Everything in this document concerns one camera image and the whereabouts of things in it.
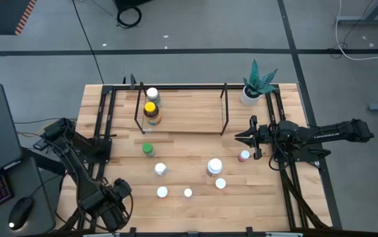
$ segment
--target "green bottle cap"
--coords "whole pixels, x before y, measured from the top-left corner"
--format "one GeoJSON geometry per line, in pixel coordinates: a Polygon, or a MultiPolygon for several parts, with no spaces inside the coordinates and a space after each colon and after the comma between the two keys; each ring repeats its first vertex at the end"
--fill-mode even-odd
{"type": "Polygon", "coordinates": [[[153,150],[152,144],[146,143],[142,145],[142,151],[144,151],[144,153],[147,153],[147,154],[151,153],[152,150],[153,150]]]}

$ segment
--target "wooden table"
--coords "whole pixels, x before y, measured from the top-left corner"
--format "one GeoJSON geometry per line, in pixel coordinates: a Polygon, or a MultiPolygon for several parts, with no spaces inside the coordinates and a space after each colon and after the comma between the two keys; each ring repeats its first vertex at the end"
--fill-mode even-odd
{"type": "MultiPolygon", "coordinates": [[[[279,86],[287,120],[306,126],[297,85],[279,86]]],[[[87,138],[94,134],[101,87],[85,87],[76,128],[87,138]]],[[[192,96],[217,93],[217,90],[177,90],[175,95],[178,93],[192,99],[192,96]]],[[[289,230],[280,174],[267,164],[271,146],[261,145],[263,157],[258,161],[249,159],[240,163],[237,159],[248,147],[235,141],[234,135],[248,129],[251,115],[257,115],[258,124],[269,124],[266,98],[261,98],[254,107],[247,107],[240,102],[240,93],[240,90],[229,90],[229,124],[220,136],[181,132],[142,134],[134,121],[138,91],[117,91],[111,128],[111,134],[117,136],[112,137],[111,160],[105,168],[105,177],[110,182],[120,177],[132,186],[134,212],[122,232],[129,232],[130,227],[136,227],[137,232],[244,232],[247,226],[252,226],[254,231],[289,230]],[[153,144],[154,158],[143,154],[145,142],[153,144]],[[205,172],[207,162],[216,157],[223,162],[219,175],[227,182],[223,190],[216,189],[217,178],[205,172]],[[168,168],[163,177],[154,173],[154,166],[159,162],[168,168]],[[157,197],[160,186],[168,188],[166,198],[157,197]],[[186,188],[194,193],[190,199],[183,196],[186,188]]],[[[108,102],[109,98],[104,111],[108,110],[108,102]]],[[[277,112],[275,98],[273,104],[277,112]]],[[[106,120],[104,116],[101,131],[106,120]]],[[[297,169],[304,199],[324,223],[331,225],[319,171],[307,163],[297,163],[297,169]]],[[[73,181],[67,177],[58,206],[58,213],[64,219],[76,208],[75,191],[73,181]]],[[[292,202],[296,224],[300,226],[293,198],[292,202]]],[[[130,208],[129,198],[124,203],[130,208]]]]}

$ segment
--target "gray floor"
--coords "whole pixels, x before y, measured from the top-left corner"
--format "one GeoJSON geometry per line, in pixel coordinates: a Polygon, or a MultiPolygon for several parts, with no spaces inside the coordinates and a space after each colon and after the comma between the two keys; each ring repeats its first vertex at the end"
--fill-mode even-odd
{"type": "MultiPolygon", "coordinates": [[[[111,13],[111,0],[94,0],[111,13]]],[[[284,0],[298,49],[335,45],[335,0],[284,0]]],[[[368,1],[344,0],[343,15],[361,15],[368,1]]],[[[123,30],[90,0],[76,1],[92,47],[108,49],[265,48],[288,49],[279,6],[274,0],[154,0],[141,6],[138,27],[123,30]]],[[[124,19],[134,18],[132,13],[124,19]]],[[[348,27],[339,29],[344,37],[348,27]]],[[[357,27],[347,40],[351,49],[378,48],[378,26],[357,27]]],[[[0,51],[88,50],[71,0],[39,0],[21,36],[0,36],[0,51]]],[[[121,83],[133,73],[153,83],[241,82],[250,63],[268,72],[279,68],[275,82],[297,82],[290,55],[191,54],[99,55],[106,83],[121,83]]],[[[318,124],[363,119],[376,138],[367,144],[325,144],[344,229],[378,231],[378,61],[334,60],[329,55],[300,55],[318,124]]],[[[99,84],[92,56],[0,57],[0,83],[5,86],[15,121],[78,115],[85,84],[99,84]]],[[[41,124],[20,125],[36,132],[41,124]]],[[[35,139],[21,138],[24,146],[35,139]]]]}

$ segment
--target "white wire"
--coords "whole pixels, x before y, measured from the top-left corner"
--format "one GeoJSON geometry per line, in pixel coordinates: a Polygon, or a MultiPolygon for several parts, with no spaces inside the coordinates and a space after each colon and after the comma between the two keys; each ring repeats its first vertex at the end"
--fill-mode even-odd
{"type": "Polygon", "coordinates": [[[349,57],[347,56],[347,54],[342,50],[341,46],[340,46],[340,43],[338,42],[338,34],[337,34],[337,31],[338,31],[338,18],[340,17],[341,15],[341,5],[342,5],[342,0],[340,0],[340,10],[338,12],[338,16],[337,16],[337,21],[335,22],[335,39],[337,40],[337,45],[338,45],[338,48],[341,50],[341,53],[347,58],[347,59],[351,59],[351,60],[355,60],[355,61],[364,61],[364,60],[370,60],[370,59],[378,59],[378,57],[369,57],[369,58],[363,58],[363,59],[355,59],[355,58],[352,58],[352,57],[349,57]]]}

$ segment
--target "white bottle cap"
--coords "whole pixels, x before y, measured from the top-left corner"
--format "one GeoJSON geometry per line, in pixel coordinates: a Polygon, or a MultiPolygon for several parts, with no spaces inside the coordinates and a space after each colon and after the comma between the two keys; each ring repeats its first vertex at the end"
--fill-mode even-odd
{"type": "Polygon", "coordinates": [[[161,174],[166,169],[166,166],[163,163],[158,163],[155,165],[155,172],[161,174]]]}
{"type": "Polygon", "coordinates": [[[218,189],[223,189],[226,186],[226,180],[224,180],[224,178],[218,178],[215,181],[215,185],[218,189]]]}
{"type": "Polygon", "coordinates": [[[192,197],[192,190],[190,188],[187,188],[184,190],[184,196],[187,198],[192,197]]]}
{"type": "Polygon", "coordinates": [[[214,158],[209,161],[209,167],[212,171],[220,171],[223,168],[223,164],[218,158],[214,158]]]}
{"type": "Polygon", "coordinates": [[[240,153],[240,158],[242,158],[242,159],[248,159],[249,156],[250,156],[249,151],[242,151],[242,152],[240,153]]]}
{"type": "Polygon", "coordinates": [[[165,198],[167,196],[167,188],[162,186],[157,189],[157,195],[161,198],[165,198]]]}
{"type": "Polygon", "coordinates": [[[147,96],[150,98],[155,98],[158,95],[158,91],[155,88],[150,88],[147,90],[147,96]]]}

